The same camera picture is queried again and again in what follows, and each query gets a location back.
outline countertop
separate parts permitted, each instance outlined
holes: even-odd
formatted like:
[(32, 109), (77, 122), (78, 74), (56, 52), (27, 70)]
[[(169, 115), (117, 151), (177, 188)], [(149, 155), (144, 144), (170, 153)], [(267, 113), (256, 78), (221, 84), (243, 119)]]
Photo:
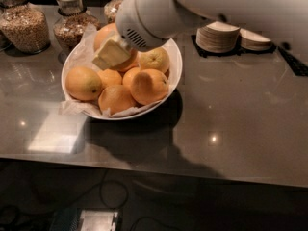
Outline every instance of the countertop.
[(308, 78), (277, 50), (202, 58), (186, 32), (174, 39), (181, 81), (156, 110), (126, 121), (59, 115), (59, 15), (40, 8), (51, 46), (0, 52), (1, 158), (308, 187)]

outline white robotic arm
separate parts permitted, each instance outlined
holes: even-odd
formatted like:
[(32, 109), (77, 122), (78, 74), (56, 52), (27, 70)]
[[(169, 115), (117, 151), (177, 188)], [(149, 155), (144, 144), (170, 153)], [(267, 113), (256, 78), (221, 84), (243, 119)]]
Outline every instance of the white robotic arm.
[(116, 27), (140, 51), (213, 20), (260, 33), (308, 63), (308, 0), (124, 0)]

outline table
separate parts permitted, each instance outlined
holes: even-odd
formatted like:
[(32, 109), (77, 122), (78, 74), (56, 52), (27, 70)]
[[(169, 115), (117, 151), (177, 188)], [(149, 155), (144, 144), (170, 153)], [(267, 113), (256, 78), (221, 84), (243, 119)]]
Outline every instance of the table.
[(201, 58), (186, 32), (174, 39), (184, 69), (166, 104), (127, 121), (59, 115), (59, 16), (40, 8), (51, 46), (0, 52), (1, 158), (308, 187), (308, 79), (278, 51)]

